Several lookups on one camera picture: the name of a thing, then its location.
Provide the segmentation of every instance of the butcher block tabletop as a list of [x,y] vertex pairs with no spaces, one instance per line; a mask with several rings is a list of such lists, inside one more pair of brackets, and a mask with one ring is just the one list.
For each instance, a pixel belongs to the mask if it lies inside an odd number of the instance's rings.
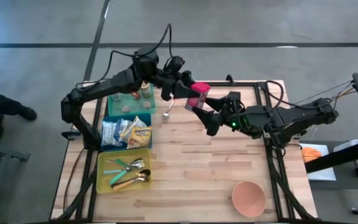
[[[270,91],[280,96],[278,86],[269,84]],[[245,106],[256,105],[254,89],[250,87],[211,87],[208,96],[220,98],[230,91],[241,92]],[[155,90],[156,113],[152,115],[152,186],[149,189],[129,190],[113,194],[97,194],[94,222],[274,222],[277,221],[265,148],[262,139],[251,139],[223,126],[217,135],[206,135],[197,116],[186,109],[186,100],[176,100],[168,119],[162,119],[171,101],[163,101]],[[104,117],[106,98],[103,98],[99,128]],[[96,101],[84,104],[82,114],[92,122]],[[208,105],[204,109],[212,110]],[[51,218],[63,213],[63,196],[74,162],[83,148],[82,139],[68,143],[62,174]],[[286,148],[284,157],[288,181],[295,197],[316,217],[310,185],[298,146]],[[66,207],[74,199],[81,185],[86,151],[79,163],[67,193]],[[232,190],[241,181],[258,184],[265,192],[263,214],[247,218],[234,208]],[[83,216],[88,212],[90,189],[85,197]],[[280,200],[284,217],[288,217],[285,198]]]

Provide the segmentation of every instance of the food packet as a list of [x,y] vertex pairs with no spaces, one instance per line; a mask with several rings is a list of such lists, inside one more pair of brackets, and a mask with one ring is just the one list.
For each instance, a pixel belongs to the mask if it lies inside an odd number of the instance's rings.
[[119,138],[120,142],[128,142],[133,127],[145,128],[147,127],[147,125],[141,119],[139,119],[138,116],[136,116],[134,122],[120,134],[120,138]]
[[116,131],[116,123],[103,121],[103,131],[102,131],[102,141],[101,146],[121,146],[122,143],[119,143],[114,138],[114,132]]
[[116,129],[114,131],[114,139],[120,142],[120,135],[132,125],[132,121],[120,119],[117,122]]
[[152,128],[137,128],[132,129],[132,134],[128,139],[127,149],[133,149],[137,147],[145,147],[150,144],[150,138],[152,135]]

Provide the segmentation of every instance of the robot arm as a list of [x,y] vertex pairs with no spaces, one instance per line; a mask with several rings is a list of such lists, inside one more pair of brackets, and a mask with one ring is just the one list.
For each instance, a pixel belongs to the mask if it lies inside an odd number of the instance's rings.
[[284,148],[296,134],[304,134],[305,129],[314,124],[331,124],[338,117],[330,101],[322,98],[293,108],[255,105],[245,107],[239,92],[231,91],[221,99],[207,98],[205,101],[214,111],[193,108],[203,122],[207,134],[214,136],[222,125],[232,131],[240,131],[253,139],[265,137],[272,140],[273,146]]
[[190,88],[194,83],[191,72],[179,72],[185,61],[179,56],[173,57],[170,63],[161,70],[157,68],[156,51],[144,55],[144,52],[150,52],[151,48],[146,46],[136,51],[135,54],[140,56],[132,58],[133,64],[112,78],[92,86],[72,89],[60,103],[62,120],[66,123],[73,123],[79,130],[83,136],[85,149],[98,150],[101,144],[98,129],[86,122],[81,115],[82,106],[86,102],[115,93],[139,91],[143,81],[161,88],[161,97],[166,101],[172,98],[171,94],[173,98],[199,97],[200,94]]

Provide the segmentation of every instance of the pink bowl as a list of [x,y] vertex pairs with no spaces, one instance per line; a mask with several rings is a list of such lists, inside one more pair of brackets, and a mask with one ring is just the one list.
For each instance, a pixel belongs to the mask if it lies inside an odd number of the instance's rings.
[[264,191],[255,183],[244,181],[238,183],[232,193],[234,207],[246,217],[257,217],[265,210]]

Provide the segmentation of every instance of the spoon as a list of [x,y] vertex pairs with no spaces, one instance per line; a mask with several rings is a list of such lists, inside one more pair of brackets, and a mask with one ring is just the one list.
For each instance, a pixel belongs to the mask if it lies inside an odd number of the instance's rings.
[[[145,166],[144,160],[142,158],[137,158],[134,161],[132,161],[131,163],[122,162],[120,159],[117,159],[115,161],[114,160],[106,160],[106,162],[116,163],[116,164],[120,164],[122,166],[126,166],[125,170],[127,172],[132,171],[132,169],[141,169]],[[122,172],[125,170],[104,170],[103,174],[115,174],[115,173]]]
[[146,169],[146,170],[142,170],[137,177],[131,179],[131,180],[127,180],[118,184],[113,184],[111,187],[113,190],[119,190],[123,187],[126,187],[134,182],[148,182],[150,180],[150,175],[151,175],[151,171]]
[[171,105],[169,106],[168,110],[162,114],[162,118],[166,119],[169,118],[169,111],[171,110],[173,104],[175,103],[175,100],[172,101]]
[[110,185],[112,185],[113,183],[117,182],[117,180],[119,180],[122,176],[124,176],[126,173],[134,170],[134,169],[141,169],[145,167],[145,164],[143,162],[144,160],[142,158],[138,158],[135,159],[133,162],[131,162],[129,164],[129,166],[127,166],[125,168],[125,170],[122,170],[121,173],[119,173],[117,176],[115,176],[113,179],[110,180]]

